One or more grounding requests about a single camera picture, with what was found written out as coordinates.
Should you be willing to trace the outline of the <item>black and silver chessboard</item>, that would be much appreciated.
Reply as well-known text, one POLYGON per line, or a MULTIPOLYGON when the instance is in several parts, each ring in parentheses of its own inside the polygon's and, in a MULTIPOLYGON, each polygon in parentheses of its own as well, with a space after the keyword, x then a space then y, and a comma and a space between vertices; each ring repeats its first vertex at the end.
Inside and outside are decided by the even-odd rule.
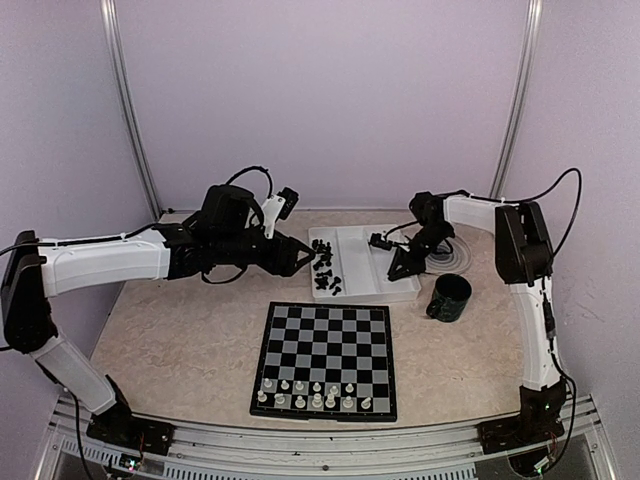
POLYGON ((333 420, 338 422, 394 423, 398 419, 395 362, 390 310, 376 305, 336 305, 272 302, 269 305, 256 368, 249 412, 253 416, 295 420, 333 420), (269 389, 264 379, 273 381, 269 389), (281 381, 290 383, 283 390, 281 381), (304 383, 302 391, 295 383, 304 383), (321 391, 314 392, 315 382, 321 391), (345 387, 352 383, 354 391, 345 387), (339 393, 335 406, 325 407, 329 388, 336 385, 339 393), (267 401, 259 403, 262 390, 267 401), (285 404, 276 406, 274 395, 283 393, 285 404), (323 397, 323 407, 314 409, 311 398, 323 397), (298 395, 305 398, 302 409, 295 406, 298 395), (351 408, 342 400, 353 399, 351 408), (372 398, 372 406, 361 408, 364 398, 372 398))

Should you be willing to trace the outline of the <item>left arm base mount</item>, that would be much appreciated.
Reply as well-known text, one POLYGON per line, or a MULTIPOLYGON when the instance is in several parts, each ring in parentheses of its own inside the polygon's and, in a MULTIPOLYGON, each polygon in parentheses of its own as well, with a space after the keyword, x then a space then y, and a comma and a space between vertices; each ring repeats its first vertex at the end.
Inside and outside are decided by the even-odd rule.
POLYGON ((94 416, 87 427, 87 436, 107 444, 167 456, 175 427, 167 422, 135 416, 99 418, 94 416))

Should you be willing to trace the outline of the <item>white chess rook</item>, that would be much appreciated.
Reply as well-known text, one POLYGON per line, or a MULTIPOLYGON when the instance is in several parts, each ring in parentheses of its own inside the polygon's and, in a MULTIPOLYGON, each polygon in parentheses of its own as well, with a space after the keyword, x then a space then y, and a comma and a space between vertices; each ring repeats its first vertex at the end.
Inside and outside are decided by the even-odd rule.
POLYGON ((333 394, 329 394, 326 397, 325 400, 325 407, 326 408, 333 408, 335 406, 336 402, 335 402, 335 396, 333 394))

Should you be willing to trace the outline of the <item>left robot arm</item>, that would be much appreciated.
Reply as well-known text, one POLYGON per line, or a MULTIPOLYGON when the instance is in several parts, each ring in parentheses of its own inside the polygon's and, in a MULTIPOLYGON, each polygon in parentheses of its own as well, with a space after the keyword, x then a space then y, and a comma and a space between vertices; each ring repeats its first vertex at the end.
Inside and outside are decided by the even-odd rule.
POLYGON ((9 261, 1 284, 3 334, 10 350, 27 354, 92 413, 121 445, 133 443, 140 424, 117 384, 101 375, 57 328, 50 300, 64 293, 133 280, 209 280, 219 266, 241 273, 256 265, 291 277, 315 254, 277 231, 299 195, 290 188, 258 203, 230 183, 214 185, 202 207, 181 223, 155 223, 131 233, 72 240, 40 240, 21 232, 4 249, 9 261))

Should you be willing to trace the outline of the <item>white chess pawn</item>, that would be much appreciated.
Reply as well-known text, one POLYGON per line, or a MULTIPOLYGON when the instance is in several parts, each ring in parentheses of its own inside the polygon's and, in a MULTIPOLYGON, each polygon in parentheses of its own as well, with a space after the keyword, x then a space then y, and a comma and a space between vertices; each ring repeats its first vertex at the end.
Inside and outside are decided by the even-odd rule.
POLYGON ((304 398, 303 396, 301 396, 301 395, 298 395, 298 396, 296 397, 296 400, 295 400, 295 406, 296 406, 298 409, 302 409, 302 408, 304 408, 304 407, 305 407, 305 405, 306 405, 305 398, 304 398))

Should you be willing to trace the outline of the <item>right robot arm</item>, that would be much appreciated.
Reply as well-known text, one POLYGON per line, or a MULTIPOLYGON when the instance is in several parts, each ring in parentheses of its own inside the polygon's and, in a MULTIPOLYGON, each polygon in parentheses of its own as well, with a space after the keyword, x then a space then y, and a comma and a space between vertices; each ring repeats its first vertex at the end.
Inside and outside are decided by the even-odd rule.
POLYGON ((387 234, 374 234, 369 240, 372 246, 393 251, 389 280, 425 272, 427 256, 454 237, 455 225, 464 224, 493 235, 496 271, 515 299, 524 346, 520 411, 512 417, 511 426, 483 422, 482 431, 495 438, 512 435, 523 444, 531 444, 539 436, 563 435, 560 412, 566 401, 567 377, 554 352, 554 253, 538 203, 484 199, 464 190, 421 192, 410 201, 409 210, 421 227, 412 238, 397 242, 387 234))

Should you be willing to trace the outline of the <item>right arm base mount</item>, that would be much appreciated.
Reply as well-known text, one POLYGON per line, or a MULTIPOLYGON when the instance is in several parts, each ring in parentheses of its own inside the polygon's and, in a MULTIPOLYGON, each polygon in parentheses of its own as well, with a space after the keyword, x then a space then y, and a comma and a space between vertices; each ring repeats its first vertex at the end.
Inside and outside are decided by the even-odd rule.
POLYGON ((485 455, 549 441, 553 436, 561 437, 565 433, 560 421, 551 421, 548 424, 526 424, 518 417, 481 422, 477 430, 485 455))

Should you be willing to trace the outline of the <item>white plastic divided tray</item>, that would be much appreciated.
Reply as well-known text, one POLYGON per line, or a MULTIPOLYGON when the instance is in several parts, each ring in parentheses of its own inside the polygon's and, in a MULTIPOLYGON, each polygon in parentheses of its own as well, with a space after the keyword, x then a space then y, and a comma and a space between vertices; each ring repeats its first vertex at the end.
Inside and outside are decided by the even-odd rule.
POLYGON ((369 245, 370 237, 380 233, 395 242, 402 240, 401 231, 394 224, 364 226, 314 227, 308 230, 311 243, 331 246, 331 265, 312 271, 316 279, 320 273, 331 271, 328 286, 318 287, 312 282, 312 294, 317 303, 388 305, 415 300, 421 284, 416 276, 397 281, 388 280, 388 270, 394 252, 369 245))

